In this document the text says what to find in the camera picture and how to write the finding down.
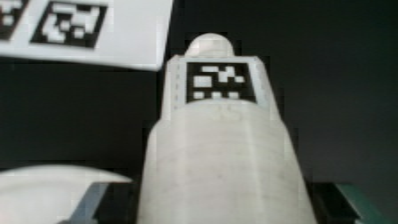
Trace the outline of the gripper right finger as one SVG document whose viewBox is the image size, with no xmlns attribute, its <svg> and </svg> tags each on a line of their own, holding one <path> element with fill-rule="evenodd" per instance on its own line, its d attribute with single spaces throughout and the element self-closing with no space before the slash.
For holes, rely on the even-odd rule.
<svg viewBox="0 0 398 224">
<path fill-rule="evenodd" d="M 352 184 L 336 184 L 342 206 L 336 208 L 335 224 L 386 224 L 386 217 Z"/>
</svg>

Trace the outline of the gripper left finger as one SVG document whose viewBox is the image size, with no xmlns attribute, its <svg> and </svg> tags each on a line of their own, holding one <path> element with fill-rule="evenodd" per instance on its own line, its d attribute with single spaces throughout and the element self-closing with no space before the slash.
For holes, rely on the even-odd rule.
<svg viewBox="0 0 398 224">
<path fill-rule="evenodd" d="M 70 224 L 98 224 L 95 216 L 107 189 L 109 183 L 95 182 L 91 184 L 70 217 Z"/>
</svg>

